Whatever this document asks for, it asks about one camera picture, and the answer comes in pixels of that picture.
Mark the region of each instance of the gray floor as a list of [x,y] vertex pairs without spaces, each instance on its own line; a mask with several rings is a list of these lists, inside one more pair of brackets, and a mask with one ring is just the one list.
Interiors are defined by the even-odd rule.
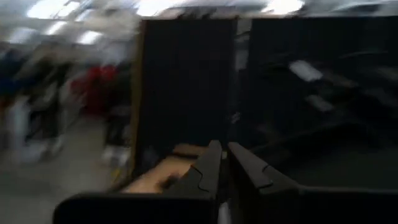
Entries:
[[100,161],[103,123],[82,118],[66,136],[66,147],[40,164],[0,164],[0,223],[51,223],[60,201],[83,191],[102,191],[111,184],[111,170]]

